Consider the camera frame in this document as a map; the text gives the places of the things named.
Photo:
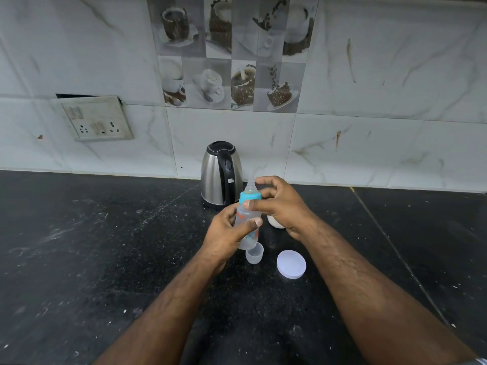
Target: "black countertop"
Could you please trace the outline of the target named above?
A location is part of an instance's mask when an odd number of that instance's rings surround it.
[[[295,187],[487,356],[484,196]],[[215,214],[195,180],[0,172],[0,190],[0,363],[94,361],[196,253]],[[182,363],[364,363],[307,251],[267,220],[259,241],[259,264],[239,250],[212,282]],[[277,272],[286,249],[306,259],[301,279]]]

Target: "black kettle handle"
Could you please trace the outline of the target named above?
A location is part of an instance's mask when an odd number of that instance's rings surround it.
[[[220,150],[217,153],[218,165],[223,171],[223,182],[225,183],[225,198],[223,204],[231,205],[235,202],[235,170],[233,169],[232,154],[228,150]],[[227,168],[227,161],[230,162],[230,169]]]

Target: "person's left arm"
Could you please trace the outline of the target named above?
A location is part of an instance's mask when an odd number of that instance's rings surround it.
[[[262,219],[255,218],[232,227],[237,206],[230,205],[213,218],[196,255],[95,365],[179,364],[204,289],[240,240],[262,225]]]

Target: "kettle lid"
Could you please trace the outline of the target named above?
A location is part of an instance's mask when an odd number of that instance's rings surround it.
[[[216,142],[210,143],[206,148],[206,152],[212,155],[217,155],[218,151],[227,150],[231,154],[235,152],[235,146],[230,142],[224,140],[217,140]]]

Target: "plastic bottle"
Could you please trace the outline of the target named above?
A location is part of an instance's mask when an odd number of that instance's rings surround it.
[[[262,199],[262,194],[257,190],[257,187],[255,186],[255,180],[247,183],[247,187],[245,187],[245,190],[243,192],[240,192],[240,205],[237,207],[237,214],[234,224],[235,227],[239,224],[245,223],[249,219],[260,217],[260,215],[262,214],[260,211],[250,211],[244,208],[242,204],[247,199]],[[239,249],[250,250],[254,248],[257,244],[258,239],[259,229],[256,229],[253,232],[247,234],[240,241]]]

